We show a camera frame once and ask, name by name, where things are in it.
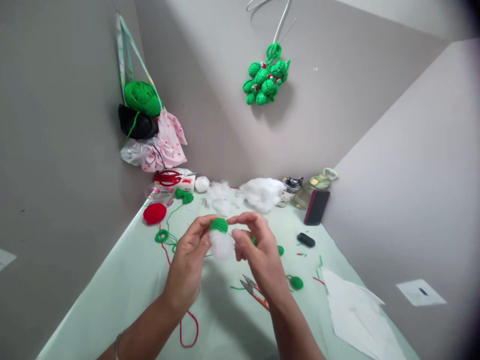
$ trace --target bracelet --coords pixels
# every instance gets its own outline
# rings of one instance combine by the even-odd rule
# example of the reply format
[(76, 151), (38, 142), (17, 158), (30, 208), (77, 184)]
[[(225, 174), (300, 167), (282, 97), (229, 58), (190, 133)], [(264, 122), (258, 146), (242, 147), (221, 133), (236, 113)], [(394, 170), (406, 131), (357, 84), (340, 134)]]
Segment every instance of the bracelet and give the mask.
[(120, 337), (122, 336), (123, 334), (123, 330), (120, 331), (120, 333), (118, 334), (118, 336), (116, 337), (115, 339), (115, 345), (114, 345), (114, 349), (115, 349), (115, 360), (119, 360), (119, 354), (118, 354), (118, 349), (119, 349), (119, 342), (120, 342)]

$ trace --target white stuffing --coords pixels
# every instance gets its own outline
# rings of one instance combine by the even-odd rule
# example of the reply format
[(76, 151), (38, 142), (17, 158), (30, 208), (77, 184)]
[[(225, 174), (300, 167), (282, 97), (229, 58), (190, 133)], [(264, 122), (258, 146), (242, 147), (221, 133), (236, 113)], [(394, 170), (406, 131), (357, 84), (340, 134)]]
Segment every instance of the white stuffing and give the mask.
[(228, 233), (218, 230), (211, 230), (210, 243), (210, 251), (218, 260), (227, 260), (232, 257), (233, 253), (235, 252), (234, 239)]
[(239, 208), (236, 202), (230, 201), (233, 191), (226, 181), (212, 182), (206, 190), (205, 201), (209, 208), (213, 208), (217, 214), (230, 217)]
[(252, 179), (240, 186), (237, 196), (245, 199), (261, 213), (270, 212), (279, 202), (285, 185), (272, 178)]

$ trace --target table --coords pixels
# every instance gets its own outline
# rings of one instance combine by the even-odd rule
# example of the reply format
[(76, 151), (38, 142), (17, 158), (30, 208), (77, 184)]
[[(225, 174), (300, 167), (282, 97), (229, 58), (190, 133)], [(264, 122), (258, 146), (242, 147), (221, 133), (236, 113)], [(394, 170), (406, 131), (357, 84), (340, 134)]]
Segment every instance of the table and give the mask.
[[(180, 238), (197, 216), (214, 213), (204, 205), (203, 198), (203, 195), (195, 194), (192, 203), (172, 215), (169, 222), (172, 234)], [(175, 200), (165, 219), (181, 203), (181, 200)], [(96, 359), (162, 292), (169, 265), (164, 249), (154, 241), (158, 226), (144, 224), (142, 214), (147, 205), (148, 201), (78, 297), (38, 359)], [(251, 209), (246, 204), (241, 205), (235, 215), (244, 211)], [(344, 280), (365, 285), (325, 228), (304, 225), (304, 216), (304, 211), (291, 204), (285, 208), (276, 207), (265, 216), (278, 244), (285, 249), (281, 259), (286, 275), (299, 276), (304, 282), (303, 289), (295, 291), (293, 297), (327, 359), (370, 359), (334, 335), (326, 288), (313, 279), (317, 277), (319, 255), (324, 267)], [(162, 228), (166, 228), (165, 219)], [(235, 227), (246, 229), (243, 225)], [(297, 234), (300, 232), (313, 238), (316, 246), (299, 245)], [(171, 258), (172, 247), (167, 246), (167, 249)], [(218, 261), (213, 256), (205, 258), (200, 295), (190, 308), (199, 323), (198, 340), (192, 348), (182, 348), (178, 326), (159, 358), (278, 358), (270, 313), (247, 291), (230, 287), (242, 287), (239, 281), (243, 279), (242, 274), (253, 278), (246, 261), (236, 262), (234, 258)], [(405, 357), (419, 359), (397, 327), (390, 319), (388, 322)], [(187, 314), (182, 323), (184, 344), (191, 344), (195, 335), (195, 323)]]

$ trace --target white label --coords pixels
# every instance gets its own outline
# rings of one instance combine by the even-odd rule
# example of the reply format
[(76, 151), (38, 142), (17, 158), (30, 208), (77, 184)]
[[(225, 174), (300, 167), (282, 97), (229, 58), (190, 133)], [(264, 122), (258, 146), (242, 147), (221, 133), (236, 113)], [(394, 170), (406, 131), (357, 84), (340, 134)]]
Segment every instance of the white label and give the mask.
[(280, 195), (280, 202), (277, 204), (279, 208), (284, 208), (287, 206), (287, 204), (292, 200), (292, 198), (295, 196), (295, 194), (286, 192), (283, 190)]
[(8, 264), (17, 258), (16, 255), (13, 255), (5, 250), (0, 249), (0, 271), (2, 271)]
[(425, 280), (414, 280), (396, 285), (413, 306), (427, 306), (446, 304), (441, 297)]

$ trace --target red scissors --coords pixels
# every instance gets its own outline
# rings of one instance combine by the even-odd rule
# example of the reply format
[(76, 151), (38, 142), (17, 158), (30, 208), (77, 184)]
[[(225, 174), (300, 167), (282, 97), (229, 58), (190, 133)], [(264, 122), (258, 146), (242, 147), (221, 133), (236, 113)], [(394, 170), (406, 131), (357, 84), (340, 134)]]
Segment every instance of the red scissors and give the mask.
[(191, 172), (188, 174), (181, 174), (173, 170), (163, 170), (157, 176), (155, 176), (155, 181), (159, 182), (160, 185), (164, 187), (171, 187), (177, 185), (183, 178), (198, 174), (198, 172)]
[(249, 278), (247, 275), (243, 275), (243, 277), (245, 278), (246, 282), (243, 281), (243, 280), (240, 280), (241, 284), (243, 285), (243, 287), (250, 293), (250, 295), (252, 295), (255, 300), (257, 300), (260, 304), (263, 305), (263, 307), (265, 309), (267, 309), (268, 311), (270, 311), (270, 307), (269, 305), (267, 304), (267, 300), (262, 300), (260, 298), (260, 296), (258, 296), (255, 292), (254, 292), (254, 289), (256, 289), (262, 296), (262, 292), (260, 291), (258, 285), (251, 279)]

